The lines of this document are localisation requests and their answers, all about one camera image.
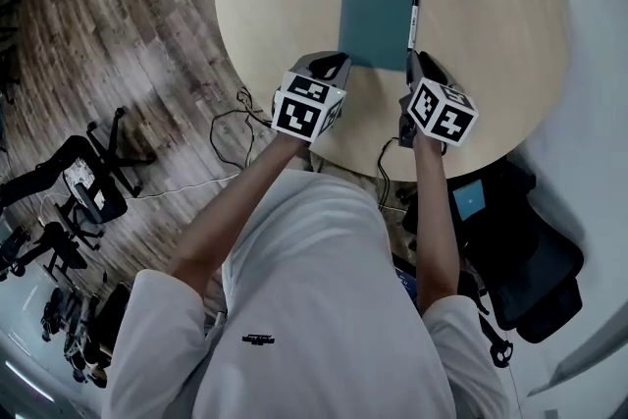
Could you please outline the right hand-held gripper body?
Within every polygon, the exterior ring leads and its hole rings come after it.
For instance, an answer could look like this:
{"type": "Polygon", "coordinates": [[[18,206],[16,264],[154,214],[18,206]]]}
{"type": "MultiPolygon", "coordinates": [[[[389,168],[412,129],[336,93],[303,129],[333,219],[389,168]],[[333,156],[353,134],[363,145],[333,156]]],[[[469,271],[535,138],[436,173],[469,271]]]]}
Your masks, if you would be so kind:
{"type": "Polygon", "coordinates": [[[479,113],[473,100],[440,62],[425,51],[417,54],[416,86],[407,86],[409,92],[399,100],[398,145],[411,148],[416,133],[421,132],[440,141],[445,154],[450,145],[462,144],[479,113]]]}

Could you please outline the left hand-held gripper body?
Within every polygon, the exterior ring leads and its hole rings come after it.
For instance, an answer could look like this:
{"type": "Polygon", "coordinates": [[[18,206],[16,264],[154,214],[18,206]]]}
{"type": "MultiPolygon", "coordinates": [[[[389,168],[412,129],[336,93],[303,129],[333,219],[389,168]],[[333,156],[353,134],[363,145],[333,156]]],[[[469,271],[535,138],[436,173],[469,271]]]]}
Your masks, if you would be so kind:
{"type": "Polygon", "coordinates": [[[333,126],[346,97],[351,59],[322,51],[300,57],[273,98],[272,128],[311,144],[333,126]]]}

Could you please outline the white marker pen black cap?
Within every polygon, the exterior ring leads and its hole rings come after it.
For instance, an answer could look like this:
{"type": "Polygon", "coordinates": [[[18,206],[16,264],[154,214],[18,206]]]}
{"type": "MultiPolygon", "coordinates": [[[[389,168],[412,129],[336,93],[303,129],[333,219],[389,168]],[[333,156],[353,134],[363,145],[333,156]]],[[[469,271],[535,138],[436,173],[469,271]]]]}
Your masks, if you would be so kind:
{"type": "Polygon", "coordinates": [[[421,3],[421,0],[412,0],[410,28],[409,28],[408,41],[407,41],[408,51],[413,51],[415,49],[417,29],[418,29],[418,19],[419,19],[419,12],[420,12],[420,3],[421,3]]]}

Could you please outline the teal notebook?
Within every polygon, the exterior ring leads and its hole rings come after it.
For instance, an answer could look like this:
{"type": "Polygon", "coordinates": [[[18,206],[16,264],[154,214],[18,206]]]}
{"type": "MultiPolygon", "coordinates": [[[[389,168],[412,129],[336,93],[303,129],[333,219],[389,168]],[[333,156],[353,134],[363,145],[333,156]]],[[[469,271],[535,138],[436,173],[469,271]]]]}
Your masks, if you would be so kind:
{"type": "Polygon", "coordinates": [[[338,50],[355,66],[405,69],[414,0],[341,0],[338,50]]]}

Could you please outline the person's left forearm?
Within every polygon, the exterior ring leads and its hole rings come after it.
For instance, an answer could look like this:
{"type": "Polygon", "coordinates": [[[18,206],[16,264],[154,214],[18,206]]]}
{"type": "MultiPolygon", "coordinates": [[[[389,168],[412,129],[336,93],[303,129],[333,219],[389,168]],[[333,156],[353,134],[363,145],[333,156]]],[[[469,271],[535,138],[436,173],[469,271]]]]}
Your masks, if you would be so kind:
{"type": "Polygon", "coordinates": [[[248,219],[289,161],[307,144],[279,133],[183,230],[168,274],[203,296],[248,219]]]}

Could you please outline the person's right forearm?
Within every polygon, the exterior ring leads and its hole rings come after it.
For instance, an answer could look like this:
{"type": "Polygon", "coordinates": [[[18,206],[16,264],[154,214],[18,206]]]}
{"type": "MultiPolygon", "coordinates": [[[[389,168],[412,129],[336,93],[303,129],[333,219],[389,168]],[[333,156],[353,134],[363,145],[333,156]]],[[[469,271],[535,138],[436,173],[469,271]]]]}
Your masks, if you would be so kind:
{"type": "Polygon", "coordinates": [[[460,259],[442,145],[417,132],[413,150],[417,177],[417,305],[424,314],[435,302],[457,294],[460,259]]]}

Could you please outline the round beige wooden table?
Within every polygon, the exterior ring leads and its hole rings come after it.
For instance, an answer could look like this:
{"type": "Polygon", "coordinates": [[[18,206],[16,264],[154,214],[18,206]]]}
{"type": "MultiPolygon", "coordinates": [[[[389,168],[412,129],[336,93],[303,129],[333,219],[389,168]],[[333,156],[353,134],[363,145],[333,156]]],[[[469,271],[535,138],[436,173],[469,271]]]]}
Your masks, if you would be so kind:
{"type": "MultiPolygon", "coordinates": [[[[334,50],[341,0],[215,0],[242,83],[269,110],[301,56],[334,50]]],[[[445,155],[445,172],[476,171],[514,149],[559,102],[570,59],[567,0],[421,0],[418,50],[474,100],[479,117],[445,155]]]]}

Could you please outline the large black mesh office chair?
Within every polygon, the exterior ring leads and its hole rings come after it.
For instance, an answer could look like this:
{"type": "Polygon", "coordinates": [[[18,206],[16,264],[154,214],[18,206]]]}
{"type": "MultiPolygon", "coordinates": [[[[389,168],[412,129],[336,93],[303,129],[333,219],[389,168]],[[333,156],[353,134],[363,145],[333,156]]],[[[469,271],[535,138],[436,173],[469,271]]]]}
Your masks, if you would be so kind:
{"type": "Polygon", "coordinates": [[[447,182],[462,263],[457,292],[475,302],[498,368],[508,366],[513,349],[498,330],[539,343],[582,307],[577,276],[583,252],[532,207],[528,195],[536,185],[532,172],[507,158],[447,182]],[[461,221],[452,193],[476,180],[482,181],[486,208],[461,221]]]}

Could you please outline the small blue screen device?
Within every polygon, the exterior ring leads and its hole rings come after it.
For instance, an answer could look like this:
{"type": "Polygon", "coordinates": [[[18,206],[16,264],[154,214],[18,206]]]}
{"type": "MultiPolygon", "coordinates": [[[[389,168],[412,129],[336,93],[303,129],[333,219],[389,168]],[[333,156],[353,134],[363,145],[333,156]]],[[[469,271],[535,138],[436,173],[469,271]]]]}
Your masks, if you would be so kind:
{"type": "Polygon", "coordinates": [[[469,219],[486,208],[485,193],[481,180],[456,189],[453,199],[461,221],[469,219]]]}

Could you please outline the person's white shirt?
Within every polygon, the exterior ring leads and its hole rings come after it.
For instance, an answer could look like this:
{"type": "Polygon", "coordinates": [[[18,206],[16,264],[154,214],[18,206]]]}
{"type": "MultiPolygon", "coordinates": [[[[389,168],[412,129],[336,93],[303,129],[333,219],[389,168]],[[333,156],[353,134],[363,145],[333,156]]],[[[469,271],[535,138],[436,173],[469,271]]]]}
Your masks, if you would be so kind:
{"type": "Polygon", "coordinates": [[[164,273],[134,281],[102,419],[507,419],[475,303],[419,314],[375,200],[283,172],[222,269],[225,322],[164,273]]]}

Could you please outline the black chair with patterned seat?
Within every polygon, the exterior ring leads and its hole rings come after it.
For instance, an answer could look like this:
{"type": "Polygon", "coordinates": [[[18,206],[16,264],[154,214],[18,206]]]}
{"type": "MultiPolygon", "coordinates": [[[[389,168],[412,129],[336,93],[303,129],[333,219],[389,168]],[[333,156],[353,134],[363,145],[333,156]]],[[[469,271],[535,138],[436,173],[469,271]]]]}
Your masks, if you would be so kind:
{"type": "Polygon", "coordinates": [[[51,188],[62,178],[70,191],[70,199],[86,212],[92,223],[102,224],[124,215],[127,203],[117,184],[133,197],[141,194],[141,186],[131,184],[123,169],[148,166],[156,160],[154,153],[143,158],[118,155],[118,129],[125,113],[122,107],[116,110],[107,145],[95,137],[97,125],[91,122],[85,135],[68,137],[48,160],[0,184],[0,213],[22,199],[51,188]]]}

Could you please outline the black bag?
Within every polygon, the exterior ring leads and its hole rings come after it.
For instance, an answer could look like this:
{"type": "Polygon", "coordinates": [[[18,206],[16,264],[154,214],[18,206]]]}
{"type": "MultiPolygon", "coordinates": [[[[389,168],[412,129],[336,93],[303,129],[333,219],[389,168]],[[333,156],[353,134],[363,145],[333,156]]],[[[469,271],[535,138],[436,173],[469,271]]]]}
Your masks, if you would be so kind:
{"type": "Polygon", "coordinates": [[[130,288],[118,283],[96,317],[98,341],[110,350],[115,347],[130,296],[130,288]]]}

